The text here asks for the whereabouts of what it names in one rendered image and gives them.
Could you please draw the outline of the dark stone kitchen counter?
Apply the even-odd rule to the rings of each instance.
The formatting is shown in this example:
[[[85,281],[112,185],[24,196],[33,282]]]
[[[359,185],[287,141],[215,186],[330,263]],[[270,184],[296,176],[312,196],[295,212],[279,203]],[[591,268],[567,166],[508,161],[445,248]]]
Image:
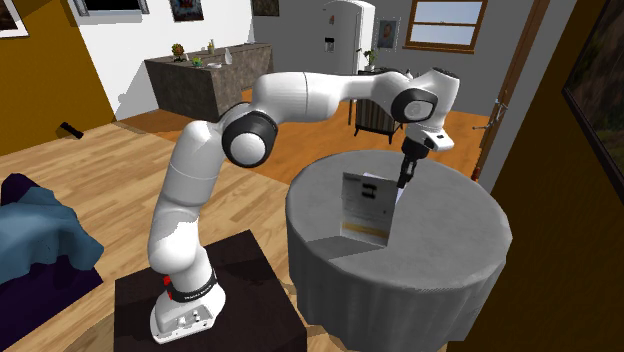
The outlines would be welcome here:
[[[211,122],[241,102],[242,92],[260,76],[274,71],[268,43],[191,52],[184,62],[172,56],[147,59],[145,66],[161,110]]]

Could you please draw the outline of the white refrigerator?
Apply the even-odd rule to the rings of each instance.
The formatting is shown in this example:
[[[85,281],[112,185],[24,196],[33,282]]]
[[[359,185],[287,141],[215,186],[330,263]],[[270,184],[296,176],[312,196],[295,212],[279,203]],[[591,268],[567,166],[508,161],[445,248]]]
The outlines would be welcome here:
[[[371,49],[375,6],[361,0],[331,0],[321,12],[323,52],[320,71],[355,75],[367,65]]]

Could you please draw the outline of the white framed wall picture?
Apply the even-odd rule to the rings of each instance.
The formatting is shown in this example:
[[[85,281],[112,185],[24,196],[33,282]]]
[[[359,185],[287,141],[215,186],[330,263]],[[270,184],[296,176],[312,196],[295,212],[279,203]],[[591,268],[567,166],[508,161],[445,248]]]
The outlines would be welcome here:
[[[0,0],[0,39],[28,37],[26,29],[12,0]]]

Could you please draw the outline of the brown framed door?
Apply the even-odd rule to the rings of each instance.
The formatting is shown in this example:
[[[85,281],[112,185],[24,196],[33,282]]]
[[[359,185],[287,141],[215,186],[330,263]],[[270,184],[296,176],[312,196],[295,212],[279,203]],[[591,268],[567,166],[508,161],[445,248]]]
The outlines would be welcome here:
[[[508,104],[522,73],[540,25],[545,16],[551,0],[533,0],[532,6],[525,21],[522,33],[511,58],[507,73],[502,82],[500,91],[495,100],[488,123],[484,126],[474,126],[474,130],[483,130],[484,134],[480,142],[480,154],[473,169],[471,179],[477,181],[485,165],[489,151],[491,150],[496,133],[500,126],[500,119],[508,110]]]

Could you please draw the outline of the grey framed dark picture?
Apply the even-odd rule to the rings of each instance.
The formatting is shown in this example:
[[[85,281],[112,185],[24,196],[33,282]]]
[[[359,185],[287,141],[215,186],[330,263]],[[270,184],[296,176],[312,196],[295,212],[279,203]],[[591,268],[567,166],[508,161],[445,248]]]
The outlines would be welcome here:
[[[146,0],[72,0],[81,16],[94,11],[139,11],[149,14]]]

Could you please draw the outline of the dark robot stand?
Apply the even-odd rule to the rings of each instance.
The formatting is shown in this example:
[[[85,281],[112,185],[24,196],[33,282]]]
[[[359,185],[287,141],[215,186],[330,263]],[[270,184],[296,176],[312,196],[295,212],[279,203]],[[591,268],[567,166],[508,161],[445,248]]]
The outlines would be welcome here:
[[[206,331],[166,344],[154,341],[151,310],[165,291],[146,268],[115,281],[114,352],[307,352],[307,332],[252,232],[206,247],[224,309]]]

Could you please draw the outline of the grey flat box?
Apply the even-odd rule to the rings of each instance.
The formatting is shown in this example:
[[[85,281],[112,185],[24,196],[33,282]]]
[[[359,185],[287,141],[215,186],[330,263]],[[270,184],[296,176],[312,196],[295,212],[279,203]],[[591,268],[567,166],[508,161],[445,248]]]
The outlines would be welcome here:
[[[403,193],[395,180],[370,173],[343,173],[340,235],[384,247]]]

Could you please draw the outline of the round table with grey cloth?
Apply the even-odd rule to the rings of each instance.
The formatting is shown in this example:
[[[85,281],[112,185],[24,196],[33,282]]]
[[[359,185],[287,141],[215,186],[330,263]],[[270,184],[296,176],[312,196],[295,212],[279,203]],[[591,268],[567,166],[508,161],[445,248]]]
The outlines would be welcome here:
[[[286,197],[298,309],[350,350],[437,352],[465,339],[512,241],[490,194],[430,159],[406,185],[386,245],[342,236],[344,174],[396,180],[401,162],[382,150],[325,157],[296,176]]]

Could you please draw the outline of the dark framed landscape picture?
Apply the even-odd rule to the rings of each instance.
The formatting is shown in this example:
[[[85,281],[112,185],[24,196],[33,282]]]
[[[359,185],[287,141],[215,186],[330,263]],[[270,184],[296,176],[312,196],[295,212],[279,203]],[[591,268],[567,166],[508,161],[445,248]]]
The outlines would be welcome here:
[[[562,95],[624,204],[624,0],[604,0]]]

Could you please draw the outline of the grey framed portrait picture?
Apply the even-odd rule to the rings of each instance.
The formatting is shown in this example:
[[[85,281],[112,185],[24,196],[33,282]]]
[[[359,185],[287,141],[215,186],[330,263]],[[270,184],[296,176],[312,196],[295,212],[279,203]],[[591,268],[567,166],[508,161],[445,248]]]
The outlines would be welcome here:
[[[379,21],[376,42],[378,49],[395,49],[399,24],[400,21],[397,19],[381,19]]]

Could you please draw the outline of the dark wooden side table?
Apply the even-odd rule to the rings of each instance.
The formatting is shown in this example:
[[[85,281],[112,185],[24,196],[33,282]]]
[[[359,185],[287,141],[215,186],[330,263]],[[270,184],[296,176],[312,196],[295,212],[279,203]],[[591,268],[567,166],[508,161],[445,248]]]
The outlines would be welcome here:
[[[363,70],[358,71],[359,75],[373,75],[391,71],[390,68],[376,67],[374,65],[376,59],[376,51],[374,49],[363,51],[359,48],[356,52],[362,53],[368,62],[368,65]],[[388,143],[391,144],[395,132],[403,128],[401,123],[395,121],[372,100],[350,100],[348,123],[351,123],[352,114],[355,114],[354,135],[357,135],[360,130],[378,133],[386,135]]]

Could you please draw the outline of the dark framed colourful picture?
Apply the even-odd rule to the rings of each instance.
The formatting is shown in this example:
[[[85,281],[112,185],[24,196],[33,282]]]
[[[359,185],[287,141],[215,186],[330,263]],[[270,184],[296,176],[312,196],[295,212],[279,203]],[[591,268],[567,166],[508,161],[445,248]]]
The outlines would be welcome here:
[[[175,22],[202,21],[201,0],[169,0]]]

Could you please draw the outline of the small dark wall picture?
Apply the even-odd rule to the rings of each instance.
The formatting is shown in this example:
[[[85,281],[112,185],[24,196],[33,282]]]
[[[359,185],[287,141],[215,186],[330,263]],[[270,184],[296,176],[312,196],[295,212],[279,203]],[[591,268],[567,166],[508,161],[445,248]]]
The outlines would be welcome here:
[[[251,0],[254,16],[278,17],[280,15],[280,0]]]

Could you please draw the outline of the blue blanket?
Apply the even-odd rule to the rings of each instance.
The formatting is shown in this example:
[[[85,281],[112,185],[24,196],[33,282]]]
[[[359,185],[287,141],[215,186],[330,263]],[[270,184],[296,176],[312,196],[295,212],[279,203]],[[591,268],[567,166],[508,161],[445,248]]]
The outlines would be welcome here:
[[[0,285],[28,274],[34,263],[53,264],[60,256],[75,269],[90,270],[103,251],[51,190],[32,187],[19,201],[0,206]]]

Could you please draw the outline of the dark purple bed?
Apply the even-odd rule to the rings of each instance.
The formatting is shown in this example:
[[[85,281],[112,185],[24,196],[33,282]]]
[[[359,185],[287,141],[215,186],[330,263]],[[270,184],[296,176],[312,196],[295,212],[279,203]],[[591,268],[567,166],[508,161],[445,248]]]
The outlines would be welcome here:
[[[0,184],[0,206],[19,201],[32,187],[44,188],[21,173]],[[30,272],[0,285],[0,349],[6,348],[103,283],[95,266],[71,266],[66,256],[53,264],[34,263]]]

